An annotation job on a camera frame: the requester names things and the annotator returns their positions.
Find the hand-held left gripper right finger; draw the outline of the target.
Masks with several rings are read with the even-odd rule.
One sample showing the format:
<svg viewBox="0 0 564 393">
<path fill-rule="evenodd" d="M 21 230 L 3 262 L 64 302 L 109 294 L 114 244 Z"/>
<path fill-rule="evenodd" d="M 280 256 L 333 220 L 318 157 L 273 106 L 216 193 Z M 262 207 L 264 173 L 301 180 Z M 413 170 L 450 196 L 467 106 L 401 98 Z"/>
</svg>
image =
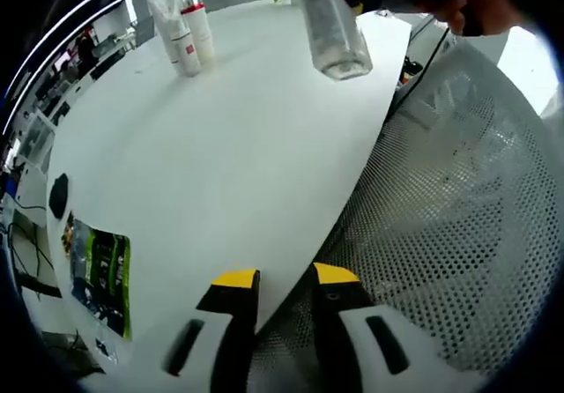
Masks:
<svg viewBox="0 0 564 393">
<path fill-rule="evenodd" d="M 441 358 L 438 343 L 399 311 L 375 305 L 343 267 L 315 263 L 312 320 L 327 392 L 477 392 L 474 371 Z"/>
</svg>

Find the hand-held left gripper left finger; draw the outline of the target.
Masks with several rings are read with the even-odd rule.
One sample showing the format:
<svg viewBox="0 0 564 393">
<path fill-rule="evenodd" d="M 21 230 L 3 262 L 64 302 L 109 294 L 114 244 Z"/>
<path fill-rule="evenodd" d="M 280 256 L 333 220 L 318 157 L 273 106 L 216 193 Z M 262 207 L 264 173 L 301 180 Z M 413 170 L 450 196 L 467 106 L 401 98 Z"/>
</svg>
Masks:
<svg viewBox="0 0 564 393">
<path fill-rule="evenodd" d="M 169 316 L 135 341 L 115 371 L 86 377 L 86 392 L 244 392 L 256 339 L 258 270 L 211 282 L 192 309 Z"/>
</svg>

